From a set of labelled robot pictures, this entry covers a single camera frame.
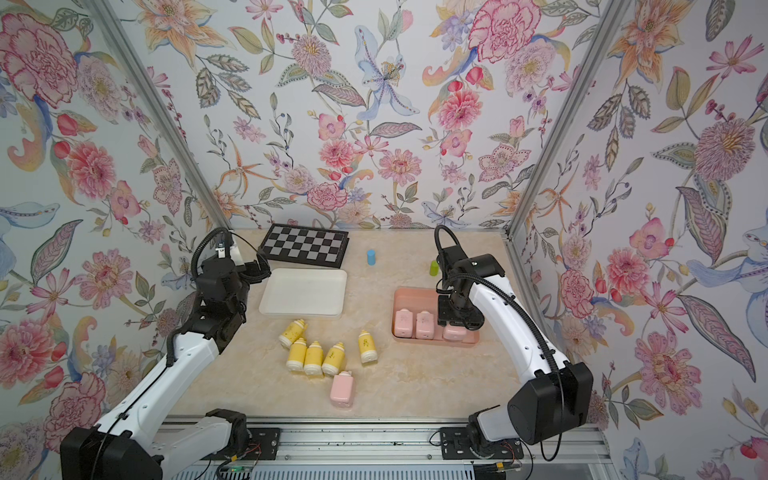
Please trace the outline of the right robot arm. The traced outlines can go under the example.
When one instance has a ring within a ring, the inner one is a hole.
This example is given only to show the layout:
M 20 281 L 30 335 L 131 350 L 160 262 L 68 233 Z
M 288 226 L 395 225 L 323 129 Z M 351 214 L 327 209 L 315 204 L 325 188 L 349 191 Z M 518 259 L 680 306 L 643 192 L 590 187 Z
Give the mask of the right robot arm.
M 584 425 L 594 377 L 542 333 L 516 299 L 501 264 L 490 254 L 468 257 L 461 246 L 439 247 L 438 324 L 478 330 L 488 324 L 510 355 L 519 390 L 504 405 L 472 414 L 475 449 L 503 440 L 540 443 Z

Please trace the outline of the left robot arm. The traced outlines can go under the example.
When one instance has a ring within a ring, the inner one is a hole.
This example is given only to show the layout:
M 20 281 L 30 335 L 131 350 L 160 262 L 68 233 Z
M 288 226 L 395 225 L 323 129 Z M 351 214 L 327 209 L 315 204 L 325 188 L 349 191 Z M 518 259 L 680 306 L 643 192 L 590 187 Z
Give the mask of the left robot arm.
M 167 337 L 163 360 L 112 411 L 66 435 L 60 446 L 64 478 L 170 479 L 210 455 L 233 459 L 250 449 L 246 416 L 228 409 L 214 409 L 190 427 L 156 437 L 190 385 L 245 323 L 251 285 L 271 274 L 262 254 L 237 262 L 232 236 L 226 233 L 223 248 L 208 259 L 193 258 L 192 310 Z

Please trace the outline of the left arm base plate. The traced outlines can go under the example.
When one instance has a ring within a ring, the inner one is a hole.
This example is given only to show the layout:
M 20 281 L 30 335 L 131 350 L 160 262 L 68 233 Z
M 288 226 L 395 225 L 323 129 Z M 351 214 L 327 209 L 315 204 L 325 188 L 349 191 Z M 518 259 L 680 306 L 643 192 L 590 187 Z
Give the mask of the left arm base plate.
M 275 460 L 280 444 L 280 428 L 249 427 L 248 433 L 239 435 L 233 445 L 204 457 L 205 461 L 224 461 L 234 458 L 239 460 Z

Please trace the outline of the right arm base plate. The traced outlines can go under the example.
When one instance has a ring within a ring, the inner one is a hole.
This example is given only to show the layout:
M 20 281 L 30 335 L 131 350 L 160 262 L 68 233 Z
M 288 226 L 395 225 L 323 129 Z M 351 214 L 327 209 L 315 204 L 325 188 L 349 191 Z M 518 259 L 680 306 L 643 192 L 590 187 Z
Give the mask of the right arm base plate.
M 444 460 L 523 460 L 525 454 L 518 440 L 484 440 L 472 427 L 441 427 L 436 445 Z

